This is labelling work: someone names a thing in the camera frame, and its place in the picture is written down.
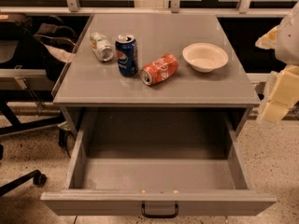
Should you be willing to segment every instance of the chair wheel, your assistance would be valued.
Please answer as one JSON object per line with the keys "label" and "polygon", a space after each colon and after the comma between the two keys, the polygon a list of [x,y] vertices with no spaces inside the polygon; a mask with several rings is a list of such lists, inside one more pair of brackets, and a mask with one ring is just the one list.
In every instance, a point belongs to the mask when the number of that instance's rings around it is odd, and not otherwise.
{"label": "chair wheel", "polygon": [[34,185],[44,185],[46,183],[47,177],[43,174],[34,177]]}

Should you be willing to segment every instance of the can logo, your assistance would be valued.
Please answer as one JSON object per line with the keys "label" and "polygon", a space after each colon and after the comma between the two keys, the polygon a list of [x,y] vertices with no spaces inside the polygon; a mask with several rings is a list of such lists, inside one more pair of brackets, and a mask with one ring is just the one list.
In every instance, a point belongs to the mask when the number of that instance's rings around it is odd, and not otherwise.
{"label": "can logo", "polygon": [[128,57],[120,50],[116,50],[116,56],[118,58],[119,63],[127,63],[128,62]]}
{"label": "can logo", "polygon": [[160,69],[160,76],[162,80],[166,80],[168,75],[168,63],[166,63],[163,59],[159,59],[156,62],[152,63],[153,65],[157,66],[158,69]]}

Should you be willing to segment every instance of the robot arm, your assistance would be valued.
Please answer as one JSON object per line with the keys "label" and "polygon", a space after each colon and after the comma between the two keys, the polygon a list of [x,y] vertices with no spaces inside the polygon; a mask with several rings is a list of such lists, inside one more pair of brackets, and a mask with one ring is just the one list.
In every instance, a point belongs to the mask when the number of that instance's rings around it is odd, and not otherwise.
{"label": "robot arm", "polygon": [[299,101],[299,2],[279,26],[257,41],[256,46],[275,49],[277,59],[287,64],[260,106],[258,121],[277,123]]}
{"label": "robot arm", "polygon": [[285,64],[299,65],[299,2],[278,26],[275,54]]}

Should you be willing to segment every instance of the drawer handle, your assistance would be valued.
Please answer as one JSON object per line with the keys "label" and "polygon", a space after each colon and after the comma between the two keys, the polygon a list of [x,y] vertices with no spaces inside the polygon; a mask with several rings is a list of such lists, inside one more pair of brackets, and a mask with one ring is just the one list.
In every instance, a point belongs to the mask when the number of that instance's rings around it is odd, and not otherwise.
{"label": "drawer handle", "polygon": [[167,215],[155,215],[155,214],[147,214],[146,213],[146,205],[142,203],[141,213],[143,217],[146,218],[175,218],[178,215],[178,205],[175,204],[175,213],[174,214],[167,214]]}

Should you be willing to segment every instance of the cabinet top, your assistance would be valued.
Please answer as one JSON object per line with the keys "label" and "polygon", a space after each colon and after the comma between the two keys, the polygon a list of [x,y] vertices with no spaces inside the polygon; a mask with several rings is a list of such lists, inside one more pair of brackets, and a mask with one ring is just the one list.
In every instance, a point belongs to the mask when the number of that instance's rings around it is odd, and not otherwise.
{"label": "cabinet top", "polygon": [[[123,77],[116,58],[101,63],[89,37],[98,32],[114,47],[119,34],[132,34],[138,46],[139,72],[166,53],[178,59],[178,70],[153,86],[139,73]],[[193,70],[182,51],[193,43],[224,49],[229,62],[211,73]],[[215,15],[198,14],[95,14],[75,59],[54,99],[68,106],[193,106],[251,107],[259,98]]]}

